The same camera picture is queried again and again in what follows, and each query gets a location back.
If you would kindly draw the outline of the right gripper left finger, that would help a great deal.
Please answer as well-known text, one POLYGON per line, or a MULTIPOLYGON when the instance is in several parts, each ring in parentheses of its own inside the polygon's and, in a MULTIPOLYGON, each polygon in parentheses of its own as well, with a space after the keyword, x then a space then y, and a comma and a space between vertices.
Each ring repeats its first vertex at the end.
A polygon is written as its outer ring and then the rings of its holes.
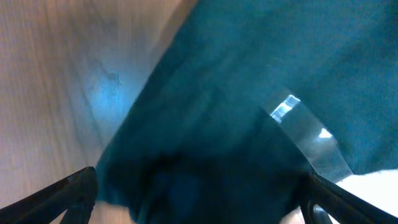
POLYGON ((2 208, 1 223, 48 224, 63 215, 61 223, 88 224, 97 193, 95 168, 88 166, 2 208))

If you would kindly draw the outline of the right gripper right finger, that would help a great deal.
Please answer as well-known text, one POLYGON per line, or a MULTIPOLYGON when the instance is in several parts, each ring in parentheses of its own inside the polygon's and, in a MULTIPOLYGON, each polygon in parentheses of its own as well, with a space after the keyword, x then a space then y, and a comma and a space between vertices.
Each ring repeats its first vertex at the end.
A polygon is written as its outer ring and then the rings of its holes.
POLYGON ((300 208, 306 224, 397 223, 397 217, 367 203, 316 173, 301 179, 300 208))

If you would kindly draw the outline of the dark navy garment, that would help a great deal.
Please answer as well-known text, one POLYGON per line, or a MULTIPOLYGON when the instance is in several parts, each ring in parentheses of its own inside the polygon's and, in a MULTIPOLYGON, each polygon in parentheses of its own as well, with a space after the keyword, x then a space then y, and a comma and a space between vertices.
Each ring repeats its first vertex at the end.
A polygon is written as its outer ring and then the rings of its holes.
POLYGON ((198 1, 96 173, 138 223, 279 223, 396 168, 396 1, 198 1))

